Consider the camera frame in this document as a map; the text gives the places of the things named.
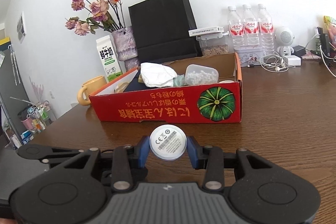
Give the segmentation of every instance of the wood grain surface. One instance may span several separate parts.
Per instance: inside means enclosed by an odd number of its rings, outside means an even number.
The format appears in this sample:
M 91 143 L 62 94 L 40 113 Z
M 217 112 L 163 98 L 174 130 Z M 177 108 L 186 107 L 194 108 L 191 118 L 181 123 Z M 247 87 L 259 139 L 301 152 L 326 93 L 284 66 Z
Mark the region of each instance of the wood grain surface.
M 305 178 L 317 187 L 321 206 L 315 224 L 336 223 L 336 79 L 316 61 L 271 73 L 261 67 L 243 68 L 243 120 L 236 124 L 178 124 L 200 145 L 216 145 L 226 152 L 245 147 Z M 164 122 L 100 122 L 91 107 L 76 106 L 60 117 L 35 143 L 67 148 L 101 149 L 136 144 Z M 197 181 L 185 153 L 166 162 L 150 153 L 150 182 Z M 226 171 L 226 185 L 234 182 Z

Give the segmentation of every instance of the pumpkin illustration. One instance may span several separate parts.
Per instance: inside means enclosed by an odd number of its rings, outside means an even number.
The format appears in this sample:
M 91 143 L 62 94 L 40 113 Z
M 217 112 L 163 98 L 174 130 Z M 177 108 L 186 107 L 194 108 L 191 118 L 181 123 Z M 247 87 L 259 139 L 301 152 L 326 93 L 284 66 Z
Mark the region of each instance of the pumpkin illustration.
M 228 119 L 236 108 L 233 93 L 220 86 L 202 92 L 197 106 L 204 117 L 214 122 Z

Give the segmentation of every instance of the blue gripper pad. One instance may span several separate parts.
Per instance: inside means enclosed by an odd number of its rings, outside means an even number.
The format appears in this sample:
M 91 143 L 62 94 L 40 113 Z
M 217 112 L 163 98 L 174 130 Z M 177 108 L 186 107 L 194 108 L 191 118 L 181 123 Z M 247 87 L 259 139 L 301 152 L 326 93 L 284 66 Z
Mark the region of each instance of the blue gripper pad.
M 138 159 L 139 168 L 144 168 L 149 154 L 149 137 L 146 137 L 140 146 L 140 153 Z
M 187 137 L 187 152 L 192 167 L 196 169 L 198 166 L 197 150 L 193 140 L 190 137 Z

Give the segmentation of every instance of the colorful bottle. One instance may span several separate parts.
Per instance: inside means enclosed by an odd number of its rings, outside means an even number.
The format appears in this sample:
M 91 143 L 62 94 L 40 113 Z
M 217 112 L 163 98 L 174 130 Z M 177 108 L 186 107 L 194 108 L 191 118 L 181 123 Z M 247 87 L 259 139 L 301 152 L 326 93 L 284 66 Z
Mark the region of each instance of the colorful bottle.
M 267 12 L 265 5 L 258 4 L 259 14 L 259 29 L 261 45 L 265 52 L 274 50 L 274 30 L 272 17 Z
M 234 45 L 234 48 L 245 46 L 244 43 L 244 26 L 241 17 L 237 13 L 235 6 L 229 6 L 229 15 L 227 17 L 227 24 L 230 31 L 230 36 Z
M 251 11 L 251 6 L 243 5 L 243 25 L 246 33 L 246 43 L 248 46 L 260 45 L 259 44 L 259 26 L 255 15 Z

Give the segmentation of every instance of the milk carton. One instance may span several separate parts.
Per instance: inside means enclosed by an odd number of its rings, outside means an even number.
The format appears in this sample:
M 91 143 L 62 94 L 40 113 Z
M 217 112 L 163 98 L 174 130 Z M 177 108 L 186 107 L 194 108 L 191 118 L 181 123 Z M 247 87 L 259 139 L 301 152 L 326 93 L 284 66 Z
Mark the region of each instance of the milk carton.
M 96 40 L 97 50 L 103 64 L 108 82 L 122 75 L 122 71 L 116 56 L 116 53 L 113 49 L 110 36 L 99 38 Z

